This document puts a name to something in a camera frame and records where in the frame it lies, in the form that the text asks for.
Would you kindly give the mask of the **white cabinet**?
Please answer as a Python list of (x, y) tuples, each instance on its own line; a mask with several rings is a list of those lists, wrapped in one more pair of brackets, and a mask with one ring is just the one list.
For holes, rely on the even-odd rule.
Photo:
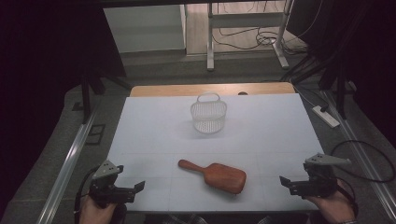
[(104, 9), (119, 53), (185, 49), (184, 5)]

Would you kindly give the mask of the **brown wooden hairbrush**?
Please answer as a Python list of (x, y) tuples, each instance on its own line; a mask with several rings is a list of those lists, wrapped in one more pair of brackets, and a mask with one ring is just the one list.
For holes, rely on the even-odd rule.
[(201, 167), (190, 161), (180, 160), (177, 165), (202, 173), (208, 186), (231, 194), (241, 193), (247, 181), (247, 174), (244, 171), (220, 163), (211, 163), (207, 167)]

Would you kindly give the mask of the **aluminium floor rail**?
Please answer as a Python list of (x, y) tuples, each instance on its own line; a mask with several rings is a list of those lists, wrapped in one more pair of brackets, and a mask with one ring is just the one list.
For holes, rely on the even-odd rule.
[[(357, 135), (352, 130), (348, 121), (344, 119), (337, 111), (336, 102), (332, 97), (332, 93), (330, 91), (320, 91), (320, 93), (323, 98), (328, 101), (329, 110), (331, 113), (340, 122), (340, 127), (344, 137), (347, 140), (356, 140)], [(379, 172), (375, 169), (375, 166), (369, 159), (368, 154), (364, 151), (363, 145), (361, 143), (353, 143), (352, 151), (364, 174), (368, 178), (380, 179)], [(388, 215), (390, 222), (392, 224), (396, 224), (396, 198), (390, 192), (387, 184), (372, 182), (371, 186), (373, 187), (378, 200), (381, 202), (386, 214)]]
[(89, 131), (93, 125), (97, 111), (93, 110), (80, 125), (78, 133), (69, 148), (64, 164), (52, 186), (49, 196), (42, 208), (36, 224), (51, 224), (61, 203), (66, 187), (77, 164), (81, 150), (84, 147)]

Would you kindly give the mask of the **white power strip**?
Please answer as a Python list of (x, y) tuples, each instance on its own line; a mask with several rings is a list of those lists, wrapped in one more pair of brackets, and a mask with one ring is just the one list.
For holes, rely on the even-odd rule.
[(312, 111), (319, 116), (326, 124), (328, 124), (331, 128), (335, 128), (340, 125), (340, 122), (335, 119), (332, 115), (330, 115), (326, 110), (324, 110), (319, 105), (312, 108)]

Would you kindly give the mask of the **person's left hand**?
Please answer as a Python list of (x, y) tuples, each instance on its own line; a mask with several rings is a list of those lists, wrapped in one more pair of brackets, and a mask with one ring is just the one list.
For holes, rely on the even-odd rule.
[(78, 224), (110, 224), (116, 207), (115, 203), (110, 203), (106, 208), (101, 208), (90, 196), (85, 196)]

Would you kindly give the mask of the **black curtain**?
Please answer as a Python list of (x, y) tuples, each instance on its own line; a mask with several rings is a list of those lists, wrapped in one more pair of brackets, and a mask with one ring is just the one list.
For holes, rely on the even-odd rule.
[(396, 0), (295, 0), (287, 30), (325, 67), (319, 86), (352, 82), (355, 102), (396, 147)]
[(125, 74), (100, 0), (0, 0), (0, 218), (84, 74)]

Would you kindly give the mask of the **white board mat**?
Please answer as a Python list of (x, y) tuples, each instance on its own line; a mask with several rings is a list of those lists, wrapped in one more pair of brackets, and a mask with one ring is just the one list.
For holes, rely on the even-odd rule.
[[(130, 97), (108, 153), (124, 170), (117, 186), (144, 182), (130, 210), (139, 212), (303, 211), (313, 204), (292, 196), (280, 177), (305, 180), (304, 160), (322, 150), (296, 93), (226, 96), (224, 128), (198, 133), (194, 97)], [(247, 182), (234, 195), (209, 187), (201, 174), (178, 166), (218, 162), (241, 169)]]

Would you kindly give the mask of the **white metal desk frame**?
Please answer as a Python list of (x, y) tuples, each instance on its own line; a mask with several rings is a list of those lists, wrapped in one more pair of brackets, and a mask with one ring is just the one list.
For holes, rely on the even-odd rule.
[(276, 53), (276, 57), (283, 69), (290, 66), (281, 49), (281, 42), (289, 20), (293, 0), (286, 0), (282, 12), (262, 12), (246, 14), (213, 14), (213, 4), (207, 4), (208, 11), (208, 39), (207, 39), (207, 70), (214, 70), (214, 45), (213, 29), (214, 28), (243, 28), (243, 27), (277, 27), (278, 33), (276, 40), (271, 42), (271, 46)]

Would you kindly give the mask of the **white plastic basket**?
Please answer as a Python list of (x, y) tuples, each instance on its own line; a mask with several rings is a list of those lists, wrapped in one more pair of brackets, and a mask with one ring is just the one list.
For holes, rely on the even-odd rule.
[(197, 96), (191, 105), (193, 127), (198, 133), (218, 133), (225, 125), (227, 104), (213, 91)]

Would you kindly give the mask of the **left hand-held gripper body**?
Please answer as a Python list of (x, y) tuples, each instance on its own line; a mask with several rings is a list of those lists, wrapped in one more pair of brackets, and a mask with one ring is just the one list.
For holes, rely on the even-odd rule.
[(135, 188), (119, 188), (115, 182), (123, 172), (123, 166), (104, 161), (92, 176), (89, 196), (101, 207), (109, 203), (132, 203), (136, 195)]

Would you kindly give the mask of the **person's right hand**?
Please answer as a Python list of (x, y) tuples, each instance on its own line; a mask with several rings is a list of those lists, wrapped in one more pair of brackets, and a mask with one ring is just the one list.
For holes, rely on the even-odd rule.
[(340, 191), (327, 198), (309, 196), (306, 199), (318, 208), (309, 215), (307, 224), (336, 224), (356, 219), (350, 200)]

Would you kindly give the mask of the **black metal stand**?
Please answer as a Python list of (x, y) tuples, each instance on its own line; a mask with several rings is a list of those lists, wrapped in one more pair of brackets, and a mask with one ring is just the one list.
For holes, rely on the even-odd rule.
[(314, 74), (324, 70), (325, 73), (322, 75), (318, 83), (319, 88), (325, 91), (328, 90), (333, 83), (336, 83), (336, 111), (342, 119), (346, 119), (347, 116), (345, 112), (345, 95), (347, 93), (347, 89), (345, 70), (343, 67), (341, 54), (334, 53), (328, 59), (319, 62), (317, 65), (314, 65), (307, 71), (303, 72), (301, 75), (295, 77), (294, 74), (296, 73), (296, 71), (311, 59), (313, 59), (312, 55), (306, 55), (305, 57), (303, 57), (296, 65), (290, 68), (280, 80), (288, 81), (291, 84), (296, 85), (303, 80), (312, 77)]
[(120, 80), (118, 77), (113, 77), (105, 73), (88, 74), (85, 73), (81, 76), (81, 90), (82, 90), (82, 104), (83, 104), (83, 120), (82, 123), (86, 124), (92, 113), (90, 90), (95, 94), (103, 95), (106, 92), (105, 85), (102, 77), (110, 80), (111, 82), (123, 87), (127, 91), (132, 90), (132, 86), (125, 81)]

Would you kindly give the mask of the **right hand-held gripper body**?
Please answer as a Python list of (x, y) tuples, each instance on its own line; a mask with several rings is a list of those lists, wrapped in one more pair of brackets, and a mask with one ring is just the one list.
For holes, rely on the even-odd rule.
[(291, 195), (326, 198), (337, 191), (338, 184), (332, 171), (333, 165), (349, 165), (350, 159), (318, 153), (304, 161), (308, 173), (306, 181), (289, 181)]

